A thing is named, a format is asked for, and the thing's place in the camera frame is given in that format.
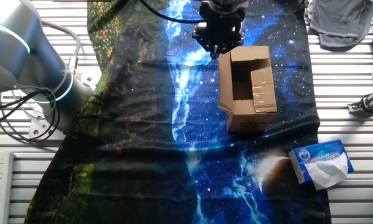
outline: cardboard box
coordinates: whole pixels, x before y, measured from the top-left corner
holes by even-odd
[[[263,132],[277,114],[269,47],[237,47],[219,56],[218,70],[228,132]]]

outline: gray cloth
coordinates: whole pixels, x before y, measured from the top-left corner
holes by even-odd
[[[311,28],[325,48],[351,48],[367,35],[373,17],[370,0],[316,0]]]

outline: wrinkled fabric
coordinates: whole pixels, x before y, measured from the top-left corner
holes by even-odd
[[[198,18],[198,2],[148,1]],[[254,1],[244,45],[268,45],[278,115],[226,132],[218,63],[138,2],[88,3],[103,71],[30,203],[26,223],[331,223],[326,190],[299,185],[294,147],[317,143],[308,39],[297,1]]]
[[[320,0],[313,5],[310,28],[318,32],[322,48],[347,51],[365,38],[372,17],[371,0]]]

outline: table surface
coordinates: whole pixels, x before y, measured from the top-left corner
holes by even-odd
[[[32,3],[42,19],[66,26],[80,36],[78,72],[83,73],[83,81],[90,77],[88,83],[94,86],[101,72],[87,34],[86,3],[51,0],[32,0]],[[359,119],[347,110],[348,103],[373,92],[372,31],[373,20],[369,35],[345,53],[322,50],[318,37],[308,36],[316,105],[321,118],[319,142],[341,139],[355,168],[345,181],[328,191],[333,223],[373,223],[373,117]],[[68,61],[75,41],[49,27],[44,27],[44,32],[55,50]],[[12,101],[12,97],[6,95],[4,101]],[[15,112],[10,120],[22,134],[28,133],[30,118],[23,111]],[[15,153],[9,223],[24,222],[29,202],[61,142],[54,138],[32,147],[13,140],[0,128],[0,151]]]

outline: black cable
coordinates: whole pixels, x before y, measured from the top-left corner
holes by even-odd
[[[50,102],[50,104],[51,104],[51,106],[53,106],[53,103],[52,103],[52,101],[53,100],[55,100],[54,98],[53,98],[53,96],[50,96],[50,95],[48,95],[48,94],[46,94],[46,93],[44,93],[46,96],[47,96],[47,99],[48,99],[48,101]],[[13,138],[13,139],[15,139],[15,140],[17,140],[17,141],[20,141],[20,142],[22,142],[22,143],[25,143],[26,142],[26,144],[27,143],[38,143],[38,142],[42,142],[42,141],[45,141],[45,140],[47,140],[49,137],[51,137],[53,134],[54,134],[54,132],[57,130],[57,128],[58,128],[58,125],[59,125],[59,122],[60,122],[60,109],[59,109],[59,107],[58,107],[58,105],[56,105],[57,107],[55,108],[57,111],[58,111],[58,119],[57,119],[57,123],[55,124],[55,126],[54,126],[54,129],[52,130],[52,132],[50,133],[49,131],[51,130],[51,127],[53,126],[53,123],[54,123],[54,121],[55,121],[55,111],[53,112],[53,122],[52,123],[50,123],[50,126],[47,128],[47,130],[44,132],[44,133],[42,133],[41,135],[39,135],[39,136],[37,136],[37,137],[34,137],[34,138],[25,138],[25,137],[23,137],[23,135],[21,135],[21,134],[19,134],[17,131],[16,131],[16,129],[11,125],[11,123],[7,120],[7,119],[4,119],[5,120],[5,122],[7,123],[7,125],[13,130],[13,132],[15,133],[15,134],[17,134],[19,137],[16,137],[15,135],[13,135],[13,134],[11,134],[11,133],[9,133],[6,129],[5,129],[5,127],[1,124],[1,122],[0,122],[0,128],[7,134],[7,135],[9,135],[11,138]],[[41,137],[43,137],[46,133],[48,132],[48,136],[46,137],[46,138],[44,138],[44,139],[38,139],[38,138],[41,138]]]
[[[18,110],[18,108],[20,108],[24,103],[26,103],[26,101],[28,101],[29,99],[25,99],[24,101],[22,101],[21,103],[19,103],[14,109],[10,110],[10,112],[8,112],[8,114],[6,114],[5,116],[3,116],[2,118],[0,118],[0,122],[1,121],[4,121],[5,119],[7,119],[11,114],[13,114],[15,111]]]
[[[26,95],[26,96],[20,98],[19,100],[16,100],[16,101],[14,101],[14,102],[8,103],[8,104],[6,104],[6,105],[4,105],[4,106],[0,106],[0,109],[4,109],[4,108],[7,108],[7,107],[9,107],[9,106],[12,106],[12,105],[15,105],[15,104],[17,104],[17,103],[20,103],[20,102],[24,101],[25,99],[26,99],[26,100],[30,100],[30,99],[32,99],[33,97],[35,97],[36,95],[41,94],[41,93],[43,93],[43,92],[44,92],[43,90],[40,90],[40,91],[35,91],[35,92],[33,92],[33,93],[29,93],[28,95]]]
[[[166,19],[168,21],[178,22],[178,23],[183,23],[183,24],[197,24],[197,23],[200,23],[200,22],[220,21],[220,20],[223,20],[223,19],[229,19],[229,17],[230,17],[230,16],[223,16],[223,17],[216,17],[216,18],[210,18],[210,19],[200,19],[200,20],[194,20],[194,21],[183,20],[183,19],[175,19],[175,18],[171,18],[171,17],[165,16],[165,15],[159,13],[158,11],[156,11],[155,9],[153,9],[152,7],[150,7],[144,0],[139,0],[139,1],[151,13],[155,14],[156,16],[159,16],[160,18]]]
[[[51,98],[49,98],[48,96],[49,95],[46,95],[47,96],[47,99],[49,100],[49,102],[50,102],[50,104],[51,104],[51,106],[53,106],[53,103],[52,103],[52,101],[54,100],[54,98],[53,97],[51,97]],[[55,132],[55,130],[58,128],[58,125],[59,125],[59,122],[60,122],[60,109],[59,108],[56,108],[56,110],[58,111],[58,120],[57,120],[57,123],[56,123],[56,125],[54,126],[54,129],[52,130],[52,132],[51,133],[49,133],[48,134],[48,136],[46,137],[46,138],[44,138],[44,139],[39,139],[39,140],[37,140],[38,138],[41,138],[41,137],[43,137],[47,132],[49,132],[50,130],[51,130],[51,127],[53,126],[53,122],[55,121],[55,113],[53,113],[53,122],[52,123],[50,123],[50,126],[46,129],[46,131],[44,132],[44,133],[42,133],[40,136],[37,136],[37,137],[34,137],[34,138],[25,138],[25,137],[23,137],[21,134],[19,134],[16,130],[15,130],[15,128],[11,125],[11,123],[8,121],[8,120],[6,120],[6,123],[8,124],[8,126],[19,136],[19,138],[18,137],[16,137],[16,136],[14,136],[14,135],[12,135],[11,133],[9,133],[9,132],[7,132],[5,129],[3,129],[4,127],[2,127],[2,125],[1,125],[1,123],[0,123],[0,127],[2,127],[2,129],[3,129],[3,131],[6,133],[6,134],[8,134],[10,137],[12,137],[13,139],[15,139],[15,140],[18,140],[18,141],[26,141],[26,142],[28,142],[28,143],[37,143],[37,142],[42,142],[42,141],[45,141],[45,140],[47,140],[49,137],[51,137],[52,135],[53,135],[53,133]]]
[[[76,49],[75,49],[74,53],[72,54],[72,56],[77,56],[79,54],[80,47],[81,47],[81,42],[80,42],[80,38],[79,38],[79,36],[77,36],[77,34],[75,34],[72,30],[70,30],[70,29],[68,29],[64,26],[61,26],[61,25],[58,25],[58,24],[55,24],[55,23],[52,23],[52,22],[49,22],[49,21],[42,20],[42,24],[45,25],[45,26],[49,26],[51,28],[57,29],[59,31],[62,31],[66,34],[71,35],[74,38],[74,40],[76,41]]]
[[[366,111],[366,112],[369,112],[369,113],[373,113],[373,109],[369,109],[366,107],[365,103],[364,103],[364,99],[367,98],[368,96],[370,96],[370,94],[367,94],[367,95],[364,95],[361,99],[361,108],[362,110]]]

